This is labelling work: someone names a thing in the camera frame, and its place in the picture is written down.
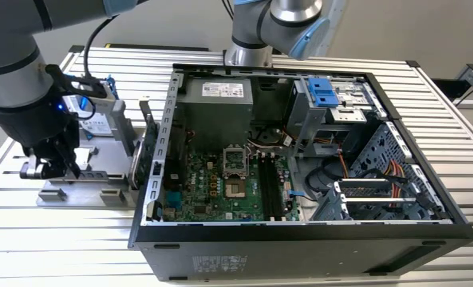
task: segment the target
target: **white label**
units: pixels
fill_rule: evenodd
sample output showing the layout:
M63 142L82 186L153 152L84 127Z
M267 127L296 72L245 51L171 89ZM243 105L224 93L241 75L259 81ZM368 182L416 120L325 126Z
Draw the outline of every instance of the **white label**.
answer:
M111 126L104 114L95 114L95 116L80 122L83 128L94 135L112 135Z
M204 83L204 97L244 97L244 84Z
M193 270L197 273L243 272L248 256L193 256Z
M285 146L289 146L289 145L292 145L292 137L291 136L285 136L285 140L284 140L284 145Z

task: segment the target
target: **black cable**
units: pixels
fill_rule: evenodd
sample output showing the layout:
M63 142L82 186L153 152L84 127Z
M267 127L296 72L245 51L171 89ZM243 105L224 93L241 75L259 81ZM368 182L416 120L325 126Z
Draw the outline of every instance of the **black cable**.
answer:
M92 102L92 100L90 99L90 97L87 97L87 96L83 96L83 97L88 100L88 102L90 102L90 104L91 104L91 106L92 106L92 112L91 112L91 115L90 115L88 117L86 117L86 118L78 117L78 119L82 120L82 121L87 121L87 120L92 119L92 117L94 117L95 114L96 114L96 105L95 105L95 103Z
M100 26L96 28L96 30L94 31L94 33L90 36L90 39L87 40L87 44L86 44L86 49L84 49L84 76L86 77L91 77L91 73L90 73L90 68L88 68L88 58L90 58L90 50L91 50L91 45L92 42L96 38L96 36L99 35L100 31L103 30L103 28L107 27L108 24L111 24L111 22L114 21L114 19L118 18L119 15L116 15L115 17L112 17L111 19L107 19Z
M224 8L225 8L225 11L228 12L228 15L229 15L229 17L231 17L231 20L233 20L233 15L231 14L231 10L229 10L229 8L228 8L228 4L225 3L224 0L221 0L221 3L224 4Z
M311 198L308 198L307 196L300 196L300 197L305 198L307 200L309 200L309 201L312 201L312 202L317 202L316 199L311 199Z
M459 106L472 93L473 93L473 88L472 88L472 91L468 94L464 95L464 97L461 98L460 102L455 106Z
M229 7L231 14L232 14L232 16L235 17L235 11L233 11L233 7L231 6L229 0L225 0L225 1L227 1L227 3L228 3L228 7Z

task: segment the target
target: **computer component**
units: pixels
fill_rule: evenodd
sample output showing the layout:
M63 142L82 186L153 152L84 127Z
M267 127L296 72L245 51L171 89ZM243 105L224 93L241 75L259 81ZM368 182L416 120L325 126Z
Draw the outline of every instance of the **computer component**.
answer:
M239 84L247 103L217 104L251 113L224 127L197 122L188 98L203 86L240 96ZM327 97L331 106L320 104ZM284 108L269 113L271 105ZM336 120L348 110L359 120ZM173 120L196 134L179 191L164 186ZM219 138L205 132L213 125ZM180 194L180 204L168 193ZM473 241L372 74L184 65L172 74L132 234L163 280L400 275ZM284 258L301 264L284 269Z
M236 175L244 179L248 174L247 161L245 149L239 145L229 145L224 148L224 177L229 178Z

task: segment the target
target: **blue connector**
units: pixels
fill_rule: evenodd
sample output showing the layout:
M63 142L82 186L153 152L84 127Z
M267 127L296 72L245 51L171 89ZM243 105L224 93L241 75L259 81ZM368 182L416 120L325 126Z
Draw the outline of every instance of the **blue connector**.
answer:
M288 190L288 194L291 196L305 196L305 193L303 193L301 191L295 191L295 190Z
M333 92L331 81L327 78L308 78L307 83L317 107L333 108L339 106L337 95Z

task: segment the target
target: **metal plate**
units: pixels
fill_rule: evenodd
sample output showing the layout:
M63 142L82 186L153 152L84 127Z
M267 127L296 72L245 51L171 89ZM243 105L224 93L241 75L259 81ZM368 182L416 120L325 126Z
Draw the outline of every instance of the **metal plate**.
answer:
M144 126L137 104L143 96L151 100L153 116L161 119L173 62L211 65L221 63L221 54L208 52L94 48L91 57L91 72L95 76L96 73L112 74L119 81L120 96L127 101L127 117L133 120L135 126ZM82 61L79 54L70 54L63 66L67 66L70 72L82 72ZM419 97L419 94L427 96L432 94L440 103L441 96L429 88L419 87L419 83L424 83L425 80L405 62L331 58L312 58L297 62L285 56L276 56L275 63L277 68L285 69L372 72L380 83L395 85L384 85L385 93L404 96L396 98L407 101L404 107L399 108L401 116L432 119L437 117L433 115L436 114L441 115L441 118L461 122L455 116L455 111L449 111L443 104L436 105L436 108L423 109L409 105L408 95ZM436 129L436 125L424 128ZM473 148L473 135L468 133L468 129L467 126L465 129L459 129L457 133L437 134L428 130L424 132L416 130L413 135L420 144L469 145ZM441 149L425 146L423 150ZM22 148L11 140L7 141L0 149L0 286L169 286L167 283L160 283L153 276L141 253L127 250L133 212L38 208L38 191L44 182L22 180L14 173L19 171L26 160L22 157ZM473 157L429 157L436 159L435 170L443 177L447 188L473 224L473 161L465 163L457 161L465 158ZM461 186L469 186L472 190L465 190ZM473 243L401 277L343 278L340 281L308 278L295 281L239 280L197 284L205 286L376 286L379 284L393 287L473 286Z

